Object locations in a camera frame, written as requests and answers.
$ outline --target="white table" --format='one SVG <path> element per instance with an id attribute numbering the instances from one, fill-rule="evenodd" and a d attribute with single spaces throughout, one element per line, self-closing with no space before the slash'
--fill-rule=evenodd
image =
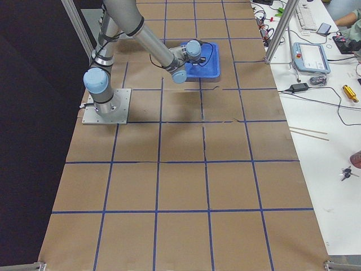
<path id="1" fill-rule="evenodd" d="M 327 13 L 321 0 L 309 2 L 317 25 L 328 23 L 332 26 L 331 32 L 336 31 L 330 15 Z M 267 18 L 274 16 L 276 11 L 262 5 L 267 13 Z M 274 7 L 280 7 L 280 2 L 275 2 Z M 277 21 L 266 23 L 276 28 Z M 300 33 L 301 29 L 294 16 L 290 22 L 290 29 Z M 304 42 L 294 33 L 291 34 L 292 42 Z M 341 55 L 331 37 L 328 38 L 330 46 L 323 45 L 328 59 L 341 59 L 349 55 Z M 280 45 L 271 63 L 290 62 L 288 35 L 285 42 Z M 301 36 L 311 42 L 322 43 L 325 38 L 312 33 L 311 36 Z M 361 107 L 347 98 L 342 91 L 343 85 L 349 85 L 361 99 L 361 85 L 357 81 L 355 59 L 340 62 L 329 62 L 331 73 L 327 86 L 333 87 L 342 97 L 342 105 Z M 293 68 L 285 64 L 271 64 L 272 72 L 278 90 L 285 90 L 291 84 L 296 84 L 296 73 Z M 311 73 L 300 73 L 302 82 L 308 82 Z M 331 89 L 314 89 L 300 96 L 338 104 L 338 97 Z M 361 125 L 345 126 L 337 116 L 337 107 L 320 103 L 308 102 L 290 95 L 281 94 L 282 105 L 289 126 L 316 131 L 327 132 L 327 135 L 308 133 L 324 137 L 329 141 L 292 133 L 292 138 L 301 161 L 301 166 L 311 200 L 315 209 L 318 223 L 329 255 L 361 255 L 361 178 L 351 176 L 341 182 L 341 168 L 350 164 L 349 157 L 361 150 Z M 340 109 L 342 118 L 346 123 L 361 123 L 361 111 Z M 352 172 L 361 176 L 361 169 L 351 167 Z"/>

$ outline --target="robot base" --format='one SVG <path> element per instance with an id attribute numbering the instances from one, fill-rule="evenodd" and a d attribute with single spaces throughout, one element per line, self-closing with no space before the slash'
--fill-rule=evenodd
<path id="1" fill-rule="evenodd" d="M 107 124 L 126 124 L 128 119 L 129 103 L 131 89 L 115 89 L 114 95 L 120 98 L 121 104 L 116 112 L 108 116 L 100 116 L 94 107 L 86 107 L 83 121 L 84 125 L 107 125 Z M 88 103 L 92 103 L 93 99 L 89 95 Z"/>

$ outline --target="metal bracket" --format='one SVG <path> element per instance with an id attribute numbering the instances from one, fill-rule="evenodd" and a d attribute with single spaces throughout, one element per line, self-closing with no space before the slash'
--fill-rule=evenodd
<path id="1" fill-rule="evenodd" d="M 326 261 L 324 263 L 325 270 L 337 270 L 337 271 L 361 271 L 360 265 L 353 265 L 353 264 L 335 264 L 331 261 Z"/>
<path id="2" fill-rule="evenodd" d="M 100 116 L 94 107 L 86 107 L 82 123 L 84 125 L 104 125 L 104 124 L 126 124 L 129 112 L 131 89 L 114 89 L 114 95 L 118 96 L 121 103 L 119 108 L 109 115 Z M 89 95 L 88 103 L 93 103 Z"/>
<path id="3" fill-rule="evenodd" d="M 0 271 L 45 271 L 45 263 L 21 264 L 0 267 Z"/>

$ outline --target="cable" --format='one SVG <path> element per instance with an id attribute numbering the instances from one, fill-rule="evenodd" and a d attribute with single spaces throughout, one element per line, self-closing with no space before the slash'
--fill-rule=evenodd
<path id="1" fill-rule="evenodd" d="M 278 1 L 278 2 L 281 2 L 281 4 L 282 4 L 282 7 L 281 8 L 284 8 L 284 2 L 283 1 L 281 1 L 281 0 L 274 0 L 274 1 Z M 271 6 L 270 6 L 270 9 L 272 9 L 272 10 L 278 10 L 278 8 L 272 8 Z"/>
<path id="2" fill-rule="evenodd" d="M 252 2 L 251 4 L 258 6 L 258 7 L 260 7 L 263 11 L 265 11 L 265 9 L 264 9 L 261 5 L 259 5 L 259 4 L 256 4 L 256 3 L 253 3 L 253 2 Z"/>
<path id="3" fill-rule="evenodd" d="M 263 10 L 258 10 L 258 11 L 256 11 L 256 13 L 254 15 L 256 16 L 257 13 L 262 14 L 262 17 L 259 18 L 259 20 L 261 21 L 261 23 L 264 23 L 266 20 L 266 16 L 267 16 L 266 13 Z"/>
<path id="4" fill-rule="evenodd" d="M 346 60 L 346 59 L 351 59 L 351 58 L 356 58 L 356 56 L 351 56 L 349 58 L 342 58 L 342 59 L 327 59 L 327 61 L 340 61 L 340 60 Z"/>
<path id="5" fill-rule="evenodd" d="M 305 38 L 300 37 L 300 35 L 299 35 L 297 32 L 293 31 L 293 30 L 289 30 L 289 31 L 290 31 L 290 32 L 293 32 L 294 34 L 296 34 L 296 36 L 299 37 L 301 40 L 307 41 L 308 43 L 311 43 L 311 44 L 321 45 L 321 44 L 325 44 L 325 43 L 327 42 L 327 36 L 326 36 L 325 42 L 315 43 L 315 42 L 310 42 L 310 41 L 306 40 Z"/>
<path id="6" fill-rule="evenodd" d="M 149 59 L 150 59 L 151 63 L 152 63 L 154 66 L 156 66 L 157 68 L 163 69 L 162 66 L 159 66 L 159 65 L 157 65 L 156 63 L 153 62 L 153 60 L 152 60 L 152 55 L 151 55 L 151 54 L 149 54 Z"/>
<path id="7" fill-rule="evenodd" d="M 206 66 L 206 65 L 208 64 L 211 56 L 213 55 L 213 50 L 214 50 L 214 46 L 213 46 L 212 43 L 209 43 L 209 42 L 206 42 L 206 41 L 204 41 L 203 43 L 204 43 L 204 44 L 209 44 L 209 45 L 212 47 L 212 50 L 211 50 L 211 52 L 210 52 L 210 54 L 209 54 L 209 57 L 208 57 L 208 60 L 205 62 L 205 64 L 201 65 L 201 63 L 198 63 L 198 65 L 201 66 L 201 67 L 204 67 L 204 66 Z"/>
<path id="8" fill-rule="evenodd" d="M 268 30 L 267 30 L 268 38 L 271 38 L 274 33 L 275 33 L 274 28 L 268 29 Z"/>
<path id="9" fill-rule="evenodd" d="M 94 105 L 94 103 L 82 103 L 82 104 L 79 106 L 79 108 L 80 108 L 80 109 L 83 109 L 83 108 L 85 108 L 85 107 L 93 106 L 93 105 Z"/>
<path id="10" fill-rule="evenodd" d="M 283 91 L 279 91 L 280 93 L 283 93 L 283 94 L 288 94 L 288 95 L 291 95 L 291 96 L 295 96 L 297 98 L 300 98 L 300 99 L 303 99 L 303 100 L 308 100 L 310 102 L 317 102 L 317 103 L 321 103 L 321 104 L 327 104 L 327 105 L 330 105 L 330 106 L 336 106 L 337 107 L 337 116 L 340 118 L 341 122 L 346 125 L 346 126 L 355 126 L 355 125 L 361 125 L 361 123 L 352 123 L 352 124 L 347 124 L 344 122 L 343 118 L 341 117 L 340 115 L 340 108 L 344 108 L 344 109 L 352 109 L 352 110 L 361 110 L 361 108 L 359 107 L 348 107 L 348 106 L 342 106 L 341 105 L 341 102 L 342 102 L 342 98 L 341 96 L 335 91 L 334 88 L 330 87 L 330 86 L 323 86 L 323 87 L 318 87 L 318 88 L 309 88 L 309 89 L 332 89 L 333 92 L 338 96 L 338 100 L 339 100 L 339 103 L 338 104 L 334 104 L 334 103 L 328 103 L 328 102 L 323 102 L 321 100 L 313 100 L 313 99 L 309 99 L 309 98 L 305 98 L 305 97 L 301 97 L 301 96 L 298 96 L 298 95 L 295 95 L 293 93 L 287 93 L 285 90 Z"/>
<path id="11" fill-rule="evenodd" d="M 360 76 L 360 77 L 361 77 L 360 73 L 358 73 L 358 71 L 357 71 L 357 68 L 358 68 L 359 66 L 360 66 L 360 63 L 356 65 L 356 74 L 357 74 L 357 76 Z"/>
<path id="12" fill-rule="evenodd" d="M 178 68 L 182 68 L 186 64 L 186 62 L 183 59 L 180 59 L 180 58 L 178 58 L 178 60 L 183 61 L 183 64 L 178 66 Z"/>
<path id="13" fill-rule="evenodd" d="M 112 42 L 116 41 L 120 35 L 124 34 L 124 32 L 120 32 L 119 34 L 116 34 L 114 37 L 112 37 L 111 39 L 113 40 Z M 111 41 L 107 41 L 100 49 L 98 52 L 96 52 L 94 58 L 92 59 L 89 67 L 91 67 L 94 62 L 95 62 L 95 59 L 99 56 L 100 52 L 108 45 L 108 43 L 110 43 Z"/>

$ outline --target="black backdrop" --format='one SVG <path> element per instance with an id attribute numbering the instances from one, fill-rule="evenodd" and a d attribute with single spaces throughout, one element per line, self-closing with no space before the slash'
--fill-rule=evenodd
<path id="1" fill-rule="evenodd" d="M 76 5 L 80 12 L 99 8 L 101 1 L 79 0 Z M 0 266 L 4 266 L 37 261 L 89 60 L 61 0 L 1 0 L 0 11 Z"/>

